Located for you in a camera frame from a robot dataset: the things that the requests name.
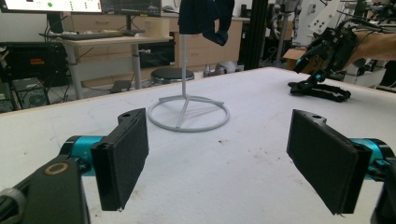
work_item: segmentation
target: monitor screen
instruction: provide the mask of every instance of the monitor screen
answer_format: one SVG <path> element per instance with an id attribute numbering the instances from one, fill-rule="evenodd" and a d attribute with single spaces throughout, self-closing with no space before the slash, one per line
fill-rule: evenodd
<path id="1" fill-rule="evenodd" d="M 102 12 L 100 0 L 0 0 L 2 12 Z"/>
<path id="2" fill-rule="evenodd" d="M 162 0 L 102 0 L 106 14 L 161 17 Z"/>

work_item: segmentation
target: white tabletop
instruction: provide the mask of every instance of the white tabletop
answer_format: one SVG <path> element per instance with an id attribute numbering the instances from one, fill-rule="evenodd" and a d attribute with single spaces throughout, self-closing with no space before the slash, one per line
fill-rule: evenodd
<path id="1" fill-rule="evenodd" d="M 288 82 L 306 78 L 264 68 L 189 81 L 187 93 L 223 101 L 230 121 L 204 133 L 148 121 L 149 155 L 124 211 L 101 211 L 95 178 L 83 177 L 92 223 L 370 223 L 382 184 L 364 181 L 355 214 L 333 216 L 286 152 L 291 111 L 319 114 L 346 137 L 396 147 L 396 95 L 326 80 L 351 98 L 291 96 Z M 0 115 L 0 189 L 53 159 L 70 136 L 107 135 L 119 114 L 180 93 L 172 84 Z"/>

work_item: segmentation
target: black cloth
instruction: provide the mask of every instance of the black cloth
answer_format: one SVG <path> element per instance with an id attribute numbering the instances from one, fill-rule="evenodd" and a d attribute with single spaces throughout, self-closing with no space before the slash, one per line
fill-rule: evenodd
<path id="1" fill-rule="evenodd" d="M 179 31 L 182 35 L 203 34 L 210 41 L 224 46 L 234 5 L 234 0 L 183 0 L 178 18 Z M 215 20 L 219 20 L 217 31 Z"/>

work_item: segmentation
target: chair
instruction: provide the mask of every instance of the chair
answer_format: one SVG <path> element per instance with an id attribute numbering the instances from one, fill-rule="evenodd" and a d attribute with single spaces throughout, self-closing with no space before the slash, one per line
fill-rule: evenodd
<path id="1" fill-rule="evenodd" d="M 169 84 L 182 81 L 181 68 L 158 68 L 151 72 L 151 81 L 154 84 Z M 194 73 L 186 70 L 186 80 L 193 80 Z"/>

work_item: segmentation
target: black machine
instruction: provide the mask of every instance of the black machine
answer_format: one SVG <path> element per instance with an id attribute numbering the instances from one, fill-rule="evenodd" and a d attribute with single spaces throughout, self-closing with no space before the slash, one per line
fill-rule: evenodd
<path id="1" fill-rule="evenodd" d="M 289 83 L 290 93 L 293 95 L 311 95 L 319 98 L 330 99 L 335 102 L 344 102 L 350 97 L 349 91 L 343 91 L 338 87 L 319 84 L 331 74 L 341 71 L 347 64 L 355 48 L 359 45 L 357 37 L 353 33 L 356 25 L 345 28 L 347 23 L 353 22 L 365 29 L 385 33 L 387 30 L 362 19 L 352 18 L 340 22 L 337 28 L 325 29 L 321 35 L 314 34 L 316 39 L 307 47 L 306 53 L 297 61 L 294 71 L 300 73 L 313 58 L 320 58 L 322 66 L 318 71 L 304 81 Z M 354 62 L 361 66 L 361 60 Z"/>
<path id="2" fill-rule="evenodd" d="M 21 109 L 49 105 L 50 100 L 41 82 L 35 78 L 15 79 L 12 81 Z"/>
<path id="3" fill-rule="evenodd" d="M 17 110 L 11 88 L 8 83 L 0 83 L 0 114 Z"/>
<path id="4" fill-rule="evenodd" d="M 3 42 L 0 47 L 6 55 L 3 81 L 37 77 L 48 88 L 68 83 L 67 54 L 61 43 Z"/>
<path id="5" fill-rule="evenodd" d="M 51 0 L 51 1 L 15 1 L 0 0 L 0 9 L 5 13 L 100 13 L 100 0 Z"/>
<path id="6" fill-rule="evenodd" d="M 396 158 L 378 139 L 348 139 L 313 113 L 293 110 L 288 149 L 333 214 L 352 214 L 363 179 L 384 182 L 372 223 L 396 223 Z"/>
<path id="7" fill-rule="evenodd" d="M 96 175 L 102 210 L 122 210 L 149 154 L 146 109 L 118 120 L 108 136 L 70 137 L 56 158 L 0 191 L 0 222 L 90 223 L 84 174 Z"/>
<path id="8" fill-rule="evenodd" d="M 161 17 L 161 0 L 102 0 L 101 5 L 106 14 Z"/>

